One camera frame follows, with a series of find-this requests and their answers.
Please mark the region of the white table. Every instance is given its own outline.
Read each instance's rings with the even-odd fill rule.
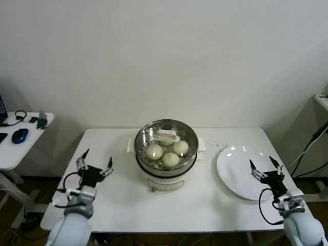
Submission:
[[[94,214],[89,220],[94,232],[111,233],[186,233],[186,232],[229,232],[262,231],[282,229],[282,225],[267,224],[259,213],[256,201],[234,194],[219,178],[216,159],[223,148],[245,145],[271,155],[282,163],[268,137],[261,128],[197,128],[199,137],[206,144],[204,159],[197,161],[193,173],[178,190],[152,193],[139,174],[135,156],[127,153],[128,140],[138,129],[90,129],[80,141],[64,177],[76,171],[75,161],[88,148],[86,162],[105,168],[109,157],[114,156],[114,172],[97,185]],[[284,184],[296,188],[290,175]],[[67,188],[78,187],[79,177],[70,176]],[[53,199],[66,204],[62,194],[56,192]],[[271,201],[262,205],[270,221],[281,220],[272,208]],[[41,227],[50,230],[63,217],[63,209],[49,205]]]
[[[39,117],[39,113],[27,113],[28,116]],[[52,113],[46,113],[48,124],[52,122],[54,119],[54,115]],[[8,112],[8,118],[5,121],[9,124],[13,124],[17,122],[15,119],[14,112]],[[37,122],[35,123],[27,123],[20,122],[14,126],[8,127],[0,127],[0,133],[8,133],[8,136],[0,143],[0,187],[1,189],[8,189],[6,192],[6,196],[0,202],[0,209],[7,201],[9,195],[19,201],[23,206],[27,207],[27,211],[45,211],[45,207],[36,205],[33,200],[37,197],[39,191],[34,190],[31,192],[30,196],[26,194],[20,193],[20,189],[12,183],[3,173],[10,176],[16,184],[23,184],[23,179],[13,170],[18,166],[20,161],[24,158],[24,156],[29,152],[29,150],[33,147],[35,142],[39,139],[39,137],[44,133],[45,130],[38,130],[36,128]],[[12,134],[20,128],[27,128],[29,133],[24,142],[20,144],[14,144],[11,140]],[[18,214],[17,218],[12,224],[13,228],[18,228],[21,224],[23,217],[23,208]]]

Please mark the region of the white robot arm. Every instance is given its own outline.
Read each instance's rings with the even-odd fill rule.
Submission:
[[[252,175],[270,186],[274,195],[273,203],[278,204],[279,213],[284,218],[283,226],[287,238],[293,246],[328,246],[322,224],[312,214],[305,213],[302,191],[287,190],[282,183],[282,166],[272,157],[270,160],[277,170],[265,173],[257,170],[250,160]]]
[[[57,189],[70,196],[71,199],[65,208],[65,217],[58,221],[49,234],[46,246],[86,246],[91,235],[91,227],[88,220],[93,215],[93,201],[96,198],[96,184],[102,182],[113,172],[113,159],[110,158],[105,170],[85,164],[87,150],[77,159],[78,174],[81,176],[78,189]]]
[[[95,186],[105,177],[113,172],[112,158],[108,167],[103,171],[101,169],[88,166],[85,164],[85,158],[88,151],[77,161],[79,175],[82,177],[80,188],[58,189],[66,193],[72,199],[67,206],[55,207],[65,208],[64,215],[52,229],[46,246],[86,246],[88,244],[91,227],[88,220],[92,217],[92,203],[96,196]],[[261,183],[270,186],[274,202],[278,204],[278,210],[284,220],[277,224],[284,225],[284,231],[287,238],[293,246],[328,246],[325,238],[322,224],[311,214],[305,213],[303,193],[299,190],[287,190],[283,184],[284,174],[282,166],[270,157],[276,171],[265,172],[257,170],[251,162],[252,175]]]

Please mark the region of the white wall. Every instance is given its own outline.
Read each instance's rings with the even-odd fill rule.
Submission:
[[[56,115],[18,170],[60,175],[87,128],[159,118],[260,126],[279,146],[327,82],[327,9],[308,0],[1,1],[7,107]]]

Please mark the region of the laptop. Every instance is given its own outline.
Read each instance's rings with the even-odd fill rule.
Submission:
[[[8,118],[8,114],[4,102],[2,101],[0,95],[0,124],[2,124],[7,118]]]

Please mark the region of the computer mouse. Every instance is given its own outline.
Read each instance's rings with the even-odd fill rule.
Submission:
[[[24,142],[28,133],[29,133],[28,129],[21,128],[21,129],[15,131],[12,134],[11,140],[15,144],[19,144],[21,142]]]

